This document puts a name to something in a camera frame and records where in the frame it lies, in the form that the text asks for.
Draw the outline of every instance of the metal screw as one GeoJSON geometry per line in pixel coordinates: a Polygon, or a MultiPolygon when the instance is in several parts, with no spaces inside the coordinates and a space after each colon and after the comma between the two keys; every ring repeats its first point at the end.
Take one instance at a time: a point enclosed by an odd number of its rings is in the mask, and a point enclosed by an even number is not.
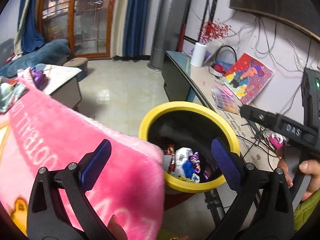
{"type": "Polygon", "coordinates": [[[283,173],[283,170],[281,170],[280,168],[276,168],[276,173],[282,174],[282,173],[283,173]]]}
{"type": "Polygon", "coordinates": [[[76,163],[70,163],[70,164],[68,165],[68,169],[69,169],[69,170],[74,170],[76,167],[77,167],[77,164],[76,164],[76,163]]]}
{"type": "Polygon", "coordinates": [[[42,174],[42,173],[45,173],[47,169],[45,167],[42,167],[39,169],[39,173],[42,174]]]}
{"type": "Polygon", "coordinates": [[[245,165],[245,167],[246,167],[248,170],[250,170],[250,171],[252,171],[252,170],[254,169],[254,165],[253,165],[252,163],[247,163],[247,164],[245,165]]]}

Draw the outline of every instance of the painting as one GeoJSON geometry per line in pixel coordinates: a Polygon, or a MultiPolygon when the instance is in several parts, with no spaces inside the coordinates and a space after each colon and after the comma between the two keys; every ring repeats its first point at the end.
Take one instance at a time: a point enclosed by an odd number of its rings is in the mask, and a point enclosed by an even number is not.
{"type": "Polygon", "coordinates": [[[273,71],[261,62],[244,53],[222,80],[241,102],[247,105],[260,93],[273,74],[273,71]]]}

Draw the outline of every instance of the glass pane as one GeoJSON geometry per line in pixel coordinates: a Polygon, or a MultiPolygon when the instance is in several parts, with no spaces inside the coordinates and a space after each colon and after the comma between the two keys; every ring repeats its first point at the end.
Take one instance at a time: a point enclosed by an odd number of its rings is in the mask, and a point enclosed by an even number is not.
{"type": "Polygon", "coordinates": [[[75,54],[90,54],[98,52],[98,41],[80,41],[75,42],[75,54]]]}
{"type": "Polygon", "coordinates": [[[46,41],[68,38],[69,0],[44,0],[42,31],[46,41]]]}
{"type": "Polygon", "coordinates": [[[75,1],[75,46],[87,44],[83,45],[83,49],[78,50],[76,54],[84,54],[86,46],[92,43],[99,53],[106,52],[108,3],[109,0],[75,1]]]}
{"type": "Polygon", "coordinates": [[[98,40],[98,52],[105,53],[106,50],[106,40],[98,40]]]}

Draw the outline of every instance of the blue gripper pad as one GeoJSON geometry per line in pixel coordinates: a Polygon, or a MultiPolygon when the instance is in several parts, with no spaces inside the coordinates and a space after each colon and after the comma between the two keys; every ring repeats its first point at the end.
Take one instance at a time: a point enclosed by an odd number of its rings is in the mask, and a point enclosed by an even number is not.
{"type": "Polygon", "coordinates": [[[241,190],[241,172],[230,156],[234,153],[230,153],[220,138],[212,141],[211,152],[229,187],[239,193],[241,190]]]}
{"type": "Polygon", "coordinates": [[[80,173],[80,190],[92,190],[100,173],[111,156],[111,143],[104,139],[93,153],[87,153],[79,162],[82,166],[80,173]]]}

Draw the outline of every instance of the red flower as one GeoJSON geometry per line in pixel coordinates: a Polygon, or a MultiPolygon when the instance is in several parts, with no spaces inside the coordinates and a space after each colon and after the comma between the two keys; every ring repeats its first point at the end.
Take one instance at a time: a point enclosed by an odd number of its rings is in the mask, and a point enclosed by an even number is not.
{"type": "Polygon", "coordinates": [[[200,35],[200,43],[207,44],[208,42],[218,38],[224,39],[230,30],[231,26],[225,23],[217,23],[216,21],[204,22],[198,33],[200,35]]]}

